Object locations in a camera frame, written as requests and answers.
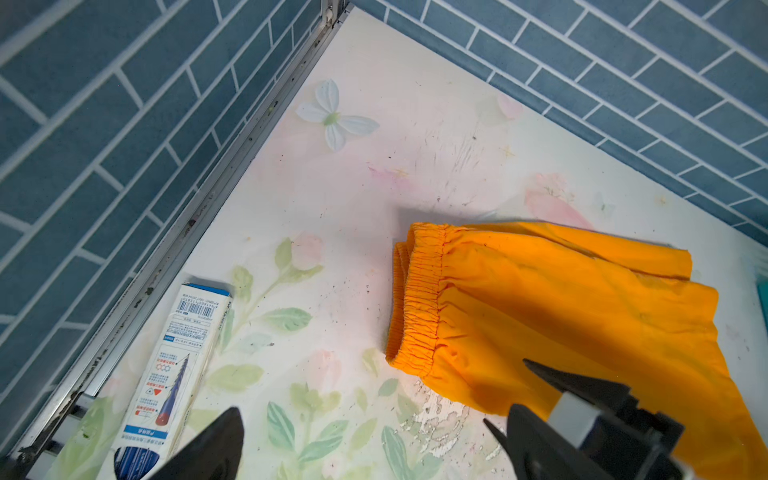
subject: folded orange clothing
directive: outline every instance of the folded orange clothing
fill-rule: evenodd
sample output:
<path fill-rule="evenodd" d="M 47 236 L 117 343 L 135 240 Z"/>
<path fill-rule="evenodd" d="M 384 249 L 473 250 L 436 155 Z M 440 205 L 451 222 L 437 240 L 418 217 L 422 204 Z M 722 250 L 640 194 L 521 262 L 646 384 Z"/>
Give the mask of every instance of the folded orange clothing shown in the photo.
<path fill-rule="evenodd" d="M 701 478 L 768 478 L 768 451 L 717 345 L 717 291 L 684 250 L 547 223 L 414 223 L 394 252 L 386 357 L 444 397 L 546 418 L 560 393 L 528 371 L 629 385 L 685 425 Z"/>

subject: wall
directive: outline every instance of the wall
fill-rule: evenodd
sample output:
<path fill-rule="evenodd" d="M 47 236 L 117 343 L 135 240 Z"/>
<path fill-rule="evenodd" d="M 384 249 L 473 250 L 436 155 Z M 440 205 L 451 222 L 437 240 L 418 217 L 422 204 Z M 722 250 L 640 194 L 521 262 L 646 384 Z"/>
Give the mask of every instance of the wall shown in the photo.
<path fill-rule="evenodd" d="M 3 3 L 5 454 L 274 86 L 323 3 Z"/>
<path fill-rule="evenodd" d="M 353 0 L 768 245 L 766 0 Z"/>

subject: gathered fabric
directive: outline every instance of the gathered fabric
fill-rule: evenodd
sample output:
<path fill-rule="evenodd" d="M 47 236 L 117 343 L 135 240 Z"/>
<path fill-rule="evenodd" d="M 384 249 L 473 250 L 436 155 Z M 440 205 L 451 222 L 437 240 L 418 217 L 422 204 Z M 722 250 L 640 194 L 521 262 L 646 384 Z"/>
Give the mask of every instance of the gathered fabric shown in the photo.
<path fill-rule="evenodd" d="M 699 477 L 768 478 L 717 345 L 717 291 L 690 281 L 687 251 L 548 223 L 414 223 L 393 263 L 387 361 L 438 394 L 546 419 L 560 393 L 528 358 L 630 386 L 685 425 L 674 455 Z"/>

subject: blue label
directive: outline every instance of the blue label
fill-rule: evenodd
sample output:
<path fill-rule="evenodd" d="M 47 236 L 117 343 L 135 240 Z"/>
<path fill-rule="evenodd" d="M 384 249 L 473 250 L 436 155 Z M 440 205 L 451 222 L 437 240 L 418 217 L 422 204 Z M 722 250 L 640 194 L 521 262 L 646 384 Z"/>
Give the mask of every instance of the blue label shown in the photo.
<path fill-rule="evenodd" d="M 168 437 L 167 432 L 159 432 L 153 429 L 143 429 L 141 427 L 134 427 L 133 425 L 126 425 L 123 432 L 135 433 L 136 435 L 144 435 L 145 437 L 152 437 L 154 439 L 164 439 Z"/>

